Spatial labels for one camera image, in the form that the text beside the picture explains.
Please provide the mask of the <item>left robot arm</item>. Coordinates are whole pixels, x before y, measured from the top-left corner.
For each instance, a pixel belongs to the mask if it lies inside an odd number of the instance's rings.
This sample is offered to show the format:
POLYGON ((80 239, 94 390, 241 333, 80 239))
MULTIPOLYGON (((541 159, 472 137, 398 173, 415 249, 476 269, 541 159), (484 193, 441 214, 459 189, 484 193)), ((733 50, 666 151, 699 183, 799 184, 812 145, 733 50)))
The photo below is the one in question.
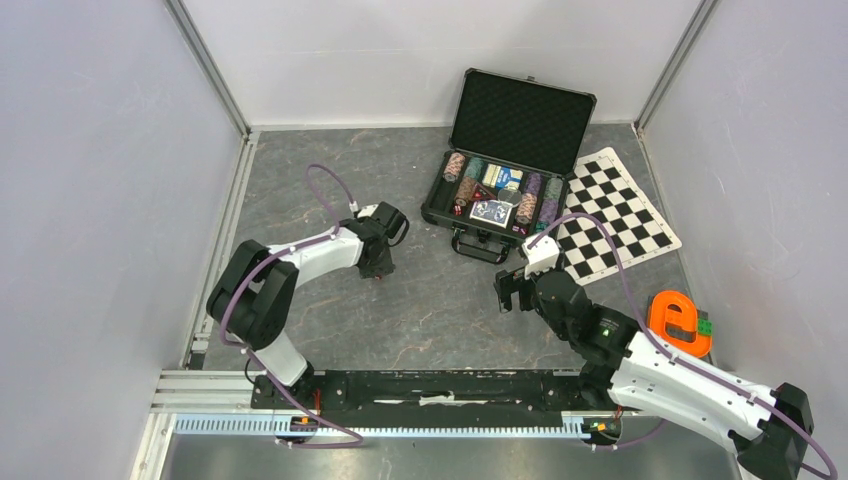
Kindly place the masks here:
POLYGON ((284 332, 296 289, 341 269, 355 268, 362 279, 393 273, 391 248, 408 229, 400 210, 380 202, 295 243, 244 241, 209 294, 206 313, 218 323, 226 344, 252 353, 277 379, 281 400, 302 407, 314 394, 313 367, 284 332))

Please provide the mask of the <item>clear round dealer button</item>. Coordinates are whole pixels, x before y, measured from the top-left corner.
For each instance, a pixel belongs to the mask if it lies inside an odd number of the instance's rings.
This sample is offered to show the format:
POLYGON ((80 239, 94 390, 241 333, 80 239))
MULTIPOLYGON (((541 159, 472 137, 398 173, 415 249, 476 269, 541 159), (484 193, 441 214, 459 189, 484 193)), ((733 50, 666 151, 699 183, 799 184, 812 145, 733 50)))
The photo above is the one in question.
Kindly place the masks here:
POLYGON ((502 188, 497 193, 497 200, 515 208, 522 201, 522 193, 518 188, 502 188))

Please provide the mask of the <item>red triangle all-in button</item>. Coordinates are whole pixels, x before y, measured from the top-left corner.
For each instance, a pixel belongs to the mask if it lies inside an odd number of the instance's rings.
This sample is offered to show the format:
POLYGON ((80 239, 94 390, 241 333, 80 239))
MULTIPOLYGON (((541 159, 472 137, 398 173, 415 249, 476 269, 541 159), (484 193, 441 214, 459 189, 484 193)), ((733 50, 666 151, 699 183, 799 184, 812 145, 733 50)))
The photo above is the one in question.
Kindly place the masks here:
POLYGON ((496 200, 497 194, 486 188, 484 185, 475 182, 469 196, 469 202, 496 200))

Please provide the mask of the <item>black poker set case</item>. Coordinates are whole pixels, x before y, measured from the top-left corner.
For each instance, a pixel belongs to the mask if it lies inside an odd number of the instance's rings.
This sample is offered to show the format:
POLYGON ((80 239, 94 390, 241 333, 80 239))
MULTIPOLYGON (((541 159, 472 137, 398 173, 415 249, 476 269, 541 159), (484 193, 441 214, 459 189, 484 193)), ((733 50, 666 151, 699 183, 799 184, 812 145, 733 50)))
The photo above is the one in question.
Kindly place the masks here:
POLYGON ((563 210, 569 181, 597 99, 586 92, 569 90, 526 79, 509 77, 471 68, 464 73, 460 97, 442 160, 426 199, 421 205, 422 218, 451 232, 451 247, 459 255, 491 264, 504 262, 510 251, 526 238, 537 234, 535 224, 544 201, 548 180, 562 178, 563 190, 557 216, 563 210), (454 183, 442 178, 452 152, 460 152, 466 162, 454 183), (522 170, 522 195, 530 173, 543 176, 534 218, 529 225, 515 222, 513 208, 509 224, 499 228, 471 220, 470 210, 454 204, 467 162, 479 157, 487 164, 522 170))

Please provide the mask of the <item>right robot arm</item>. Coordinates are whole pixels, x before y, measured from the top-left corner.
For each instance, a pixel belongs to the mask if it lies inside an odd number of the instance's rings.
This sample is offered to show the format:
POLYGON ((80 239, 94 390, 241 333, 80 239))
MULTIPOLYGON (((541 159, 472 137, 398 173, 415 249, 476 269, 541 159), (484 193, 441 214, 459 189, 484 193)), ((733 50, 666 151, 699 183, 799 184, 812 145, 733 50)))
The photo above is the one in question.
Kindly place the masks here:
POLYGON ((502 270, 494 288, 502 311, 517 294, 521 310, 535 311, 584 359, 577 392, 585 405, 636 409, 696 432, 759 479, 801 473, 813 420, 800 388, 770 388, 687 354, 589 300, 564 271, 502 270))

